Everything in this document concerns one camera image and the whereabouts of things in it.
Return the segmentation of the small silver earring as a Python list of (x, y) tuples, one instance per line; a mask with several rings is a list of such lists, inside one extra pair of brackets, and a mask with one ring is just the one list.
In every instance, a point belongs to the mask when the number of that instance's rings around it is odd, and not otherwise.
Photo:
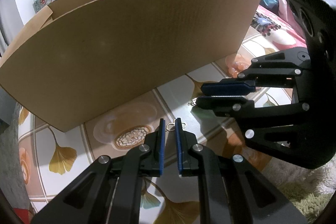
[(197, 106), (197, 98), (194, 98), (192, 99), (189, 103), (188, 103), (189, 106)]

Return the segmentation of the small gold earring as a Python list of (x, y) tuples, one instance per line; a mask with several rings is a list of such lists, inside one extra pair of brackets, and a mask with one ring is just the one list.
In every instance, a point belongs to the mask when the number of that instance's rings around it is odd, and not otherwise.
[[(184, 129), (186, 127), (186, 123), (185, 122), (182, 122), (182, 128)], [(173, 132), (175, 131), (175, 123), (169, 123), (167, 126), (166, 126), (166, 131), (168, 132)]]

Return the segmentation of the brown cardboard box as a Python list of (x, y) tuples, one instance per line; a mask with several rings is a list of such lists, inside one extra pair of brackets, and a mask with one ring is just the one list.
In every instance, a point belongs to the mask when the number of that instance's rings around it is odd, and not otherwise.
[(56, 0), (1, 57), (1, 87), (60, 131), (235, 53), (260, 0)]

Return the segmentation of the patterned tile table mat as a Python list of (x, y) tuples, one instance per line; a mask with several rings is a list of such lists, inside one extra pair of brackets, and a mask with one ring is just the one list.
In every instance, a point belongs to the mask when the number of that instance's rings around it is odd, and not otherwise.
[(272, 34), (61, 131), (22, 108), (19, 161), (32, 223), (305, 223), (243, 151), (294, 131), (306, 46)]

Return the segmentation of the pink floral bedspread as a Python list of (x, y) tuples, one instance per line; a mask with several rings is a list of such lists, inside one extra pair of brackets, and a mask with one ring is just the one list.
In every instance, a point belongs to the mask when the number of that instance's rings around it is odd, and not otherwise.
[(294, 47), (306, 48), (303, 30), (294, 20), (286, 0), (278, 0), (276, 13), (259, 5), (251, 26), (280, 51)]

